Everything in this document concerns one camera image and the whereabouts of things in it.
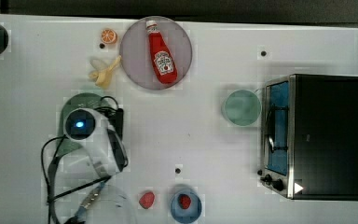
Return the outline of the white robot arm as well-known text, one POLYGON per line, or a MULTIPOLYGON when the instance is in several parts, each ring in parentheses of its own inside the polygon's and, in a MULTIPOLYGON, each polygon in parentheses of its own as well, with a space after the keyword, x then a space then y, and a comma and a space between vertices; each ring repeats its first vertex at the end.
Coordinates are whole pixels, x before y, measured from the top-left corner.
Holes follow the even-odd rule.
POLYGON ((129 164, 122 139, 103 111, 104 107, 78 108, 71 111, 64 119, 62 140, 67 139, 79 144, 85 150, 86 157, 83 160, 88 162, 99 178, 56 195, 55 176, 63 155, 53 158, 48 166, 48 212, 55 224, 60 224, 55 211, 55 203, 58 199, 97 184, 97 187, 79 205, 75 215, 64 223, 84 224, 87 210, 99 197, 106 182, 121 173, 129 164))

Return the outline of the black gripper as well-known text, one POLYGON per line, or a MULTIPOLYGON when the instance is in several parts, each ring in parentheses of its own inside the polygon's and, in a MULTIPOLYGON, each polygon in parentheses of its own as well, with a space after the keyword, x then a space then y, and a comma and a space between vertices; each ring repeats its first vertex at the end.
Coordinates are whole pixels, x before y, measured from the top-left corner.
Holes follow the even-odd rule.
POLYGON ((109 109, 107 117, 111 125, 109 132, 116 131, 118 137, 123 139, 124 110, 122 108, 109 109))

